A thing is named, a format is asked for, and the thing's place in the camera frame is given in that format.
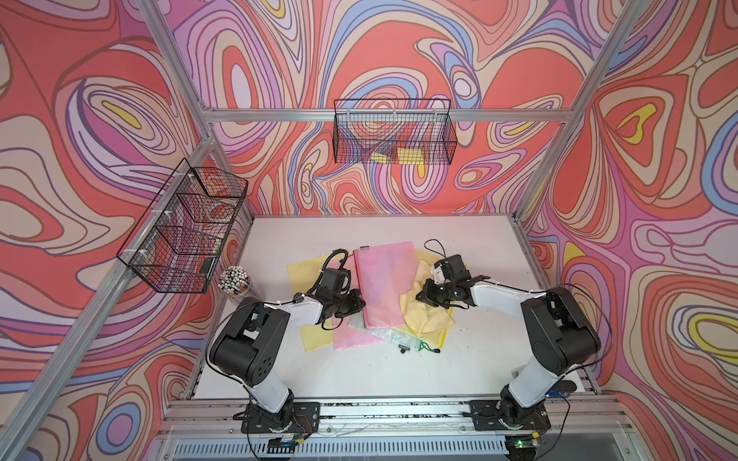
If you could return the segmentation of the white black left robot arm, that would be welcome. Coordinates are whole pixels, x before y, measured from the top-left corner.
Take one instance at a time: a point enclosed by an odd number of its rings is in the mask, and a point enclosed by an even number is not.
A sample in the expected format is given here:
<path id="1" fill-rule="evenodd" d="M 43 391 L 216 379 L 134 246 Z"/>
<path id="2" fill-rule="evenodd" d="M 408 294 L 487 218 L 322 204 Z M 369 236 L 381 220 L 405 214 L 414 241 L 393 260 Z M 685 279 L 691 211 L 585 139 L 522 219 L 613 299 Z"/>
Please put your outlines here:
<path id="1" fill-rule="evenodd" d="M 352 286 L 350 270 L 323 269 L 306 293 L 290 301 L 244 299 L 211 342 L 207 363 L 239 383 L 260 409 L 278 414 L 293 399 L 273 372 L 286 333 L 308 326 L 331 332 L 363 307 L 365 301 Z"/>

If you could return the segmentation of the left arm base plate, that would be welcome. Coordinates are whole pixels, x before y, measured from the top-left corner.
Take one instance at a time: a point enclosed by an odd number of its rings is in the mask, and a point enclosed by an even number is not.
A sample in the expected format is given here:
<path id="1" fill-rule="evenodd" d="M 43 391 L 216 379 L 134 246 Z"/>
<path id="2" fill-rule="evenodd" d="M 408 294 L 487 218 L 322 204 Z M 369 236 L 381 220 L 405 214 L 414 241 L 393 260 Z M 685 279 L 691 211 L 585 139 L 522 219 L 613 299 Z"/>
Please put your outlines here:
<path id="1" fill-rule="evenodd" d="M 248 403 L 234 415 L 244 434 L 312 434 L 319 430 L 321 404 L 318 401 L 288 401 L 277 413 L 270 413 L 256 403 Z"/>

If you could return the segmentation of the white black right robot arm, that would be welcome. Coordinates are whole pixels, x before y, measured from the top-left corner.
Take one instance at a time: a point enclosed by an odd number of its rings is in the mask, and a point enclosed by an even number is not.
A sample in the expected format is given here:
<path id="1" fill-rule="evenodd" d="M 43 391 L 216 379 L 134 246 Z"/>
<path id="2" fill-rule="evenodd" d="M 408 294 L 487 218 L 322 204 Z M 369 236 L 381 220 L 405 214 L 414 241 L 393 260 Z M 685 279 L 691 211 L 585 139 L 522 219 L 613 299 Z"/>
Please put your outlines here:
<path id="1" fill-rule="evenodd" d="M 542 403 L 546 394 L 602 342 L 571 291 L 563 286 L 526 290 L 472 276 L 460 255 L 432 265 L 415 300 L 430 307 L 491 308 L 523 320 L 532 358 L 501 391 L 499 411 L 509 417 Z"/>

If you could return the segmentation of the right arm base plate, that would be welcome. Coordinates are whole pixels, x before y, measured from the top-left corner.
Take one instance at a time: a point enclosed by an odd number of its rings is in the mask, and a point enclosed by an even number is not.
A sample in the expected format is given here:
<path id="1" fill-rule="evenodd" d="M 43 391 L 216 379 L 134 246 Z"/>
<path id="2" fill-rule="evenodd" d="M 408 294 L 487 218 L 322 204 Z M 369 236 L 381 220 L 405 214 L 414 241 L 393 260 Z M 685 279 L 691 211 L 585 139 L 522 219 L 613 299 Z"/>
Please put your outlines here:
<path id="1" fill-rule="evenodd" d="M 524 408 L 515 400 L 474 400 L 469 403 L 468 417 L 478 431 L 545 433 L 552 427 L 543 401 Z"/>

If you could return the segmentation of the pink mesh document bag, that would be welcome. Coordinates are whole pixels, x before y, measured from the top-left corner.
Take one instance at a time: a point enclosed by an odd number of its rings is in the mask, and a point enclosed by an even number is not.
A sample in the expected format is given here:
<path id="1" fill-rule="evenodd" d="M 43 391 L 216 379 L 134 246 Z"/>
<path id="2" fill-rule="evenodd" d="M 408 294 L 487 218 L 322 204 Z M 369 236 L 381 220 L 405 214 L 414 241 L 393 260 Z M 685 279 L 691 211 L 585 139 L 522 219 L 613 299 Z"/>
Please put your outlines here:
<path id="1" fill-rule="evenodd" d="M 354 251 L 369 330 L 405 326 L 400 297 L 413 287 L 418 257 L 412 242 L 364 246 Z"/>

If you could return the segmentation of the yellow microfiber cloth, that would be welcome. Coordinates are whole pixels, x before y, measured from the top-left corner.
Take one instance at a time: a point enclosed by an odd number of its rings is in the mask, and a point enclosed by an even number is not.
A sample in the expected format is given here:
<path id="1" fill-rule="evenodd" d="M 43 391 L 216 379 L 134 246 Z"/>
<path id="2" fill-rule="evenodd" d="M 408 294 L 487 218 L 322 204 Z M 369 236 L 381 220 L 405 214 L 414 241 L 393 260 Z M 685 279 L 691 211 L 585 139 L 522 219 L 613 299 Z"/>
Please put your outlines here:
<path id="1" fill-rule="evenodd" d="M 432 266 L 423 259 L 418 261 L 412 288 L 399 297 L 399 303 L 407 327 L 417 336 L 426 336 L 438 332 L 444 332 L 455 326 L 455 321 L 448 311 L 443 307 L 425 305 L 415 300 L 426 280 L 432 278 Z"/>

